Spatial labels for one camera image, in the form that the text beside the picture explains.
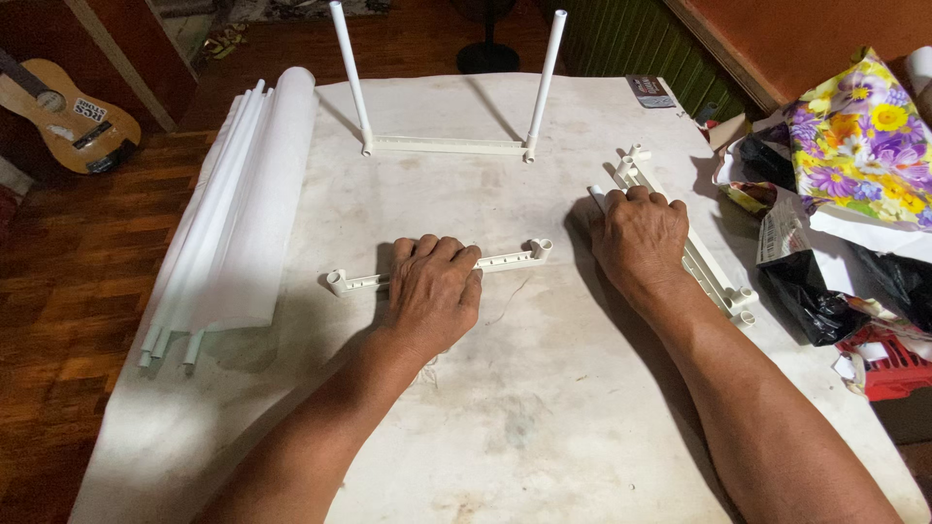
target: orange wall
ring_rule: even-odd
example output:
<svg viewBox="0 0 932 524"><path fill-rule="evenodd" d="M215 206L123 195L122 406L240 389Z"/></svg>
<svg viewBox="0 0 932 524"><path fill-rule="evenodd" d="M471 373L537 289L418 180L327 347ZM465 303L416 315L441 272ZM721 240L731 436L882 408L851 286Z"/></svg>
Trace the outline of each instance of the orange wall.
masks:
<svg viewBox="0 0 932 524"><path fill-rule="evenodd" d="M850 65L859 46L884 60L932 44L929 0L688 0L794 100Z"/></svg>

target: rgs store sticker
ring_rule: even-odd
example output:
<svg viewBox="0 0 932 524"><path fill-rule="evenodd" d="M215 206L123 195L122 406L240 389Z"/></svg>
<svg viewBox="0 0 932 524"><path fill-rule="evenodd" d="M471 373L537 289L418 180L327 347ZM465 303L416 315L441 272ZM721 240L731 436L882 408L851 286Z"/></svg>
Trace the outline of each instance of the rgs store sticker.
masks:
<svg viewBox="0 0 932 524"><path fill-rule="evenodd" d="M107 110L83 98L79 98L75 100L75 113L88 117L95 122L100 122L103 121L103 116L107 114Z"/></svg>

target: red basket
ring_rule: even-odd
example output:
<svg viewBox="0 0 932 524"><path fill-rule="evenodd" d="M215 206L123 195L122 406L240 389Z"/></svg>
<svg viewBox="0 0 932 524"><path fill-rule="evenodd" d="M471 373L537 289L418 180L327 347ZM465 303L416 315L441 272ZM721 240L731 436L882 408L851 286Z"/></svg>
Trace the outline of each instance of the red basket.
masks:
<svg viewBox="0 0 932 524"><path fill-rule="evenodd" d="M932 363L908 351L896 337L872 340L884 344L887 358L864 361L867 383L864 393L870 400L890 400L910 396L912 390L932 386ZM857 352L855 345L839 342L835 347Z"/></svg>

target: black fan stand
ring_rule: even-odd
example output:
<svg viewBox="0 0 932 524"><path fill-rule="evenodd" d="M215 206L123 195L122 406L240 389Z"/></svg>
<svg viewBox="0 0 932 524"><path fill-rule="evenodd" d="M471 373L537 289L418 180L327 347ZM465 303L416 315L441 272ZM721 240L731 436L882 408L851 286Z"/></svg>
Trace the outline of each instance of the black fan stand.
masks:
<svg viewBox="0 0 932 524"><path fill-rule="evenodd" d="M495 9L493 0L486 0L486 41L470 44L457 53L457 69L464 75L479 73L513 73L521 65L514 49L493 41Z"/></svg>

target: green wall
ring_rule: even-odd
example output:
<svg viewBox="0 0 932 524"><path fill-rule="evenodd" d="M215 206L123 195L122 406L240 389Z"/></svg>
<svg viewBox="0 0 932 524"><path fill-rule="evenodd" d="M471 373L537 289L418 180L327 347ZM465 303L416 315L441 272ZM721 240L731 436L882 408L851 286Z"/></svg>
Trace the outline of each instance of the green wall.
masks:
<svg viewBox="0 0 932 524"><path fill-rule="evenodd" d="M563 61L575 76L661 76L695 115L715 102L716 120L757 105L662 0L544 0L568 12Z"/></svg>

